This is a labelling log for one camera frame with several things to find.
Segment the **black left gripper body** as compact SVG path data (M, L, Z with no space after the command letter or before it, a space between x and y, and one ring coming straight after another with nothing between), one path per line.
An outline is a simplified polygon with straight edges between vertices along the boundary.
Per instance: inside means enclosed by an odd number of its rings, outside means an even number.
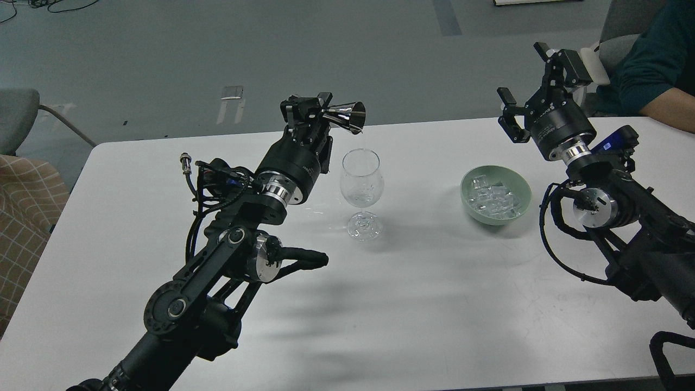
M327 122L301 124L291 133L286 126L280 140L270 149L256 169L264 180L273 175L283 176L280 185L290 195L287 203L305 203L319 175L327 174L332 154L333 138Z

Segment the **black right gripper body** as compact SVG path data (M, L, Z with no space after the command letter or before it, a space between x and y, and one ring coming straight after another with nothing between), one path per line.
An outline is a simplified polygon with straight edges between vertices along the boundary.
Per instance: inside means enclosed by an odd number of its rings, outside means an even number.
M571 99L530 99L525 104L524 124L546 161L573 162L591 154L588 146L596 131Z

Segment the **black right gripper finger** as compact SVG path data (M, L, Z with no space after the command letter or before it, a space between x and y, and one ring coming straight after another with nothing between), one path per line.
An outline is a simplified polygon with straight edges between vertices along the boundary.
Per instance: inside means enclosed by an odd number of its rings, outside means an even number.
M535 42L534 49L545 62L544 76L537 94L541 103L550 104L554 97L570 94L578 106L586 103L586 88L593 78L579 52L552 49L545 42Z
M514 99L513 94L507 87L498 87L497 95L502 101L502 114L497 119L497 122L513 143L528 143L531 138L530 132L519 126L516 119L517 116L524 116L526 109L517 104L516 99Z

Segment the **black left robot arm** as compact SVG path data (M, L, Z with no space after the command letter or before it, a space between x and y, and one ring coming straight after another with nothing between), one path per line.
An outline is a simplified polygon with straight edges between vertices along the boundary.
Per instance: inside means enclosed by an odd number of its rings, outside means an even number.
M332 94L281 102L286 127L255 171L220 158L197 161L188 181L198 209L185 265L146 304L146 334L104 379L72 390L169 390L194 358L213 361L238 346L242 319L262 285L298 270L325 267L328 256L284 247L259 228L280 225L288 205L306 202L332 151Z

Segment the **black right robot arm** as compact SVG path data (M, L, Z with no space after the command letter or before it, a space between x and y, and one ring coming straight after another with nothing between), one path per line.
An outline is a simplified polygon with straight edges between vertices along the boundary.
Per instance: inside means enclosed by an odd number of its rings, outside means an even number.
M556 259L545 233L546 211L567 235L593 243L605 258L605 278L596 278L564 263L580 278L611 286L635 301L664 299L693 327L693 222L671 210L651 187L635 180L633 154L640 144L638 126L656 121L623 118L599 143L594 119L573 94L597 81L583 55L568 49L533 45L544 63L540 87L519 105L499 87L498 122L514 143L536 144L546 161L563 162L566 180L548 186L540 205L541 239Z

